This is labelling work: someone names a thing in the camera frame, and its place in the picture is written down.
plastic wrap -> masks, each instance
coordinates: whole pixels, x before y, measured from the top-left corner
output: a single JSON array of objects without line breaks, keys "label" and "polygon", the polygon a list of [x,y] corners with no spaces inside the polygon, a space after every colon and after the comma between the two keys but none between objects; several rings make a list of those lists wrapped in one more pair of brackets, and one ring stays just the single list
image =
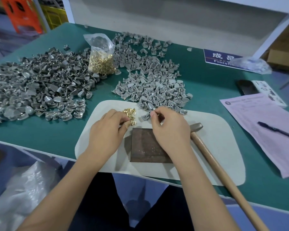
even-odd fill
[{"label": "plastic wrap", "polygon": [[254,59],[252,57],[235,58],[230,60],[229,65],[236,66],[242,69],[247,69],[254,73],[271,74],[272,68],[267,62],[261,58]]},{"label": "plastic wrap", "polygon": [[91,54],[88,70],[100,75],[108,75],[115,72],[113,65],[113,53],[115,45],[102,33],[83,35],[85,40],[91,45]]},{"label": "plastic wrap", "polygon": [[55,168],[37,161],[15,169],[0,196],[0,231],[14,231],[59,182]]}]

black pen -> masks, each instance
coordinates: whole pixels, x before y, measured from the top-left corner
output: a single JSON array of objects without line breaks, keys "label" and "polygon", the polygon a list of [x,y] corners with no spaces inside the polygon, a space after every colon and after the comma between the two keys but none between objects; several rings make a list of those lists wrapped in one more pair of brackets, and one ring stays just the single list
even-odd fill
[{"label": "black pen", "polygon": [[289,133],[287,133],[287,132],[285,132],[285,131],[282,131],[282,130],[280,130],[280,129],[278,129],[278,128],[271,127],[271,126],[269,126],[268,124],[266,124],[266,123],[264,123],[264,122],[258,122],[258,125],[260,125],[260,126],[262,126],[262,127],[264,127],[264,128],[267,128],[267,129],[270,130],[270,131],[280,132],[281,134],[286,135],[286,136],[289,137]]}]

pile of gray plastic parts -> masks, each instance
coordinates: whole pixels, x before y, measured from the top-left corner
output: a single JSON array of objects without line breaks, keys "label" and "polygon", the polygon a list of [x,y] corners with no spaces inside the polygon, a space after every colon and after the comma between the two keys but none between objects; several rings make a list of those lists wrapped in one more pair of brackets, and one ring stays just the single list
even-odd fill
[{"label": "pile of gray plastic parts", "polygon": [[[168,46],[172,42],[167,41],[161,44],[148,36],[136,35],[129,32],[116,34],[112,41],[116,45],[114,53],[114,66],[118,68],[126,67],[129,72],[128,78],[116,86],[112,92],[133,102],[138,102],[141,109],[149,112],[142,116],[144,120],[150,118],[150,111],[159,106],[166,106],[172,110],[187,114],[187,110],[182,108],[193,97],[190,93],[185,93],[182,80],[176,80],[181,76],[177,70],[179,64],[174,64],[170,59],[160,61],[163,58]],[[141,55],[132,48],[134,45],[142,45]]]},{"label": "pile of gray plastic parts", "polygon": [[87,71],[91,50],[76,54],[55,48],[32,58],[20,58],[20,64],[0,65],[0,123],[24,120],[30,115],[67,121],[82,118],[85,99],[100,81]]}]

blue sign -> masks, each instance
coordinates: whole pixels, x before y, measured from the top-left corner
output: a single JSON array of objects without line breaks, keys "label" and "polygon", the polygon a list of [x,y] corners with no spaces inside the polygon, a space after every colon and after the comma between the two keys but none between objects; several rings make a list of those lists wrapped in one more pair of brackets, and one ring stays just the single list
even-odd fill
[{"label": "blue sign", "polygon": [[231,66],[228,63],[231,59],[242,58],[242,56],[238,56],[238,55],[234,55],[234,54],[228,54],[228,53],[222,53],[222,52],[218,52],[218,51],[212,51],[212,50],[208,50],[208,49],[204,49],[203,53],[204,53],[204,58],[205,58],[206,63],[231,67],[231,68],[235,68],[235,69],[247,70],[247,69],[243,69],[241,67]]}]

hammer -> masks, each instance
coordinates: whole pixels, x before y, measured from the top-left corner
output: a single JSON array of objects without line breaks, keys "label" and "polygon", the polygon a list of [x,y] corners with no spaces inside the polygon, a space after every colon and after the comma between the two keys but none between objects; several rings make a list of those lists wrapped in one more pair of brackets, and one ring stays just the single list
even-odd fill
[{"label": "hammer", "polygon": [[229,177],[229,175],[226,173],[226,171],[223,169],[223,167],[218,163],[218,161],[214,158],[214,156],[211,154],[209,149],[206,147],[204,142],[201,140],[201,138],[197,135],[197,131],[203,128],[203,125],[201,123],[196,123],[190,125],[190,137],[196,144],[196,146],[199,148],[201,154],[204,156],[204,158],[208,161],[209,165],[217,175],[217,177],[220,179],[220,181],[223,183],[223,185],[229,190],[231,195],[234,197],[236,202],[239,204],[241,209],[244,211],[245,215],[248,217],[250,222],[253,224],[254,228],[257,231],[263,231],[269,229],[267,226],[263,223],[263,221],[260,219],[258,214],[253,210],[253,208],[250,206],[250,204],[247,202],[247,200],[244,198],[242,193],[239,191],[235,183],[232,181],[232,179]]}]

